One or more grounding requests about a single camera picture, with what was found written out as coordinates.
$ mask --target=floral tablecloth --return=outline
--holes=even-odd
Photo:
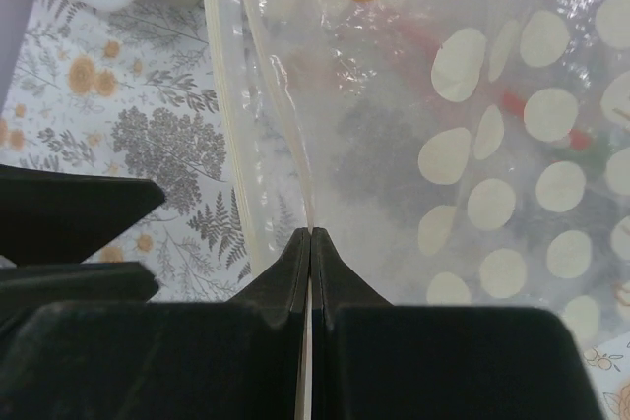
[[[90,261],[140,261],[156,300],[224,300],[250,276],[204,11],[101,14],[36,0],[0,119],[0,162],[149,178],[167,202]]]

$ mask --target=plastic bag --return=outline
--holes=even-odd
[[[244,3],[308,221],[376,290],[627,330],[630,0]]]
[[[247,253],[257,276],[280,256],[292,231],[306,225],[304,203],[276,111],[258,71],[241,1],[205,2],[207,12],[215,13],[208,21],[213,56],[220,68],[215,81]]]

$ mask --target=polka dot pattern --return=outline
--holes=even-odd
[[[565,231],[549,245],[547,267],[556,277],[573,279],[589,268],[592,252],[589,235],[577,230]]]
[[[547,167],[535,185],[538,203],[546,210],[562,213],[582,201],[587,179],[577,164],[561,161]]]
[[[426,291],[426,301],[431,305],[469,305],[471,292],[466,283],[451,272],[437,274]]]
[[[491,157],[501,146],[504,133],[505,127],[501,112],[496,105],[490,105],[481,117],[474,139],[472,152],[475,159],[484,160]]]
[[[563,89],[536,92],[525,107],[525,128],[542,142],[566,137],[578,118],[578,100]]]
[[[512,187],[500,179],[487,179],[472,189],[468,216],[479,230],[496,230],[509,221],[515,207]]]
[[[564,54],[570,36],[564,21],[553,12],[539,10],[521,35],[521,57],[532,68],[555,63]]]
[[[630,71],[608,86],[601,98],[601,110],[608,120],[630,130]]]
[[[451,234],[456,207],[438,206],[420,221],[418,246],[424,256],[433,256],[442,249]]]
[[[479,82],[485,36],[476,29],[457,31],[438,51],[431,68],[435,91],[451,102],[463,102]]]
[[[612,230],[610,246],[616,255],[630,261],[630,216],[626,216]]]
[[[518,294],[527,280],[527,266],[521,255],[506,248],[490,253],[479,268],[481,287],[495,299]]]
[[[630,196],[630,148],[616,152],[608,160],[606,182],[612,192]]]
[[[617,288],[617,313],[626,321],[630,321],[630,281]]]
[[[595,17],[601,40],[615,49],[630,47],[630,0],[605,0]]]
[[[492,50],[490,51],[490,60],[488,67],[488,79],[492,83],[495,82],[503,73],[505,65],[510,57],[512,46],[519,37],[520,26],[516,20],[510,20],[501,28]]]
[[[418,156],[422,176],[433,184],[455,184],[460,180],[471,152],[471,132],[456,128],[442,132],[424,144]]]
[[[581,344],[593,339],[598,334],[599,317],[599,305],[588,295],[573,299],[566,305],[562,313],[562,321]]]

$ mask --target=leaf pattern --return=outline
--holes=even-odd
[[[159,301],[225,300],[251,277],[210,68],[201,8],[37,0],[0,117],[2,163],[162,186],[166,204],[89,259],[142,262]]]
[[[188,226],[198,231],[202,240],[208,241],[210,251],[213,251],[219,243],[219,261],[225,260],[228,269],[246,255],[245,237],[240,225],[233,189],[230,194],[229,210],[225,207],[223,194],[219,192],[214,211],[206,205],[204,212],[198,210],[197,214],[188,221]]]

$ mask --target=gray tree print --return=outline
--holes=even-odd
[[[158,108],[149,119],[132,107],[120,112],[111,137],[115,152],[127,152],[125,164],[132,175],[153,179],[163,188],[165,209],[183,215],[201,203],[200,175],[223,182],[225,140],[200,114],[179,118]]]

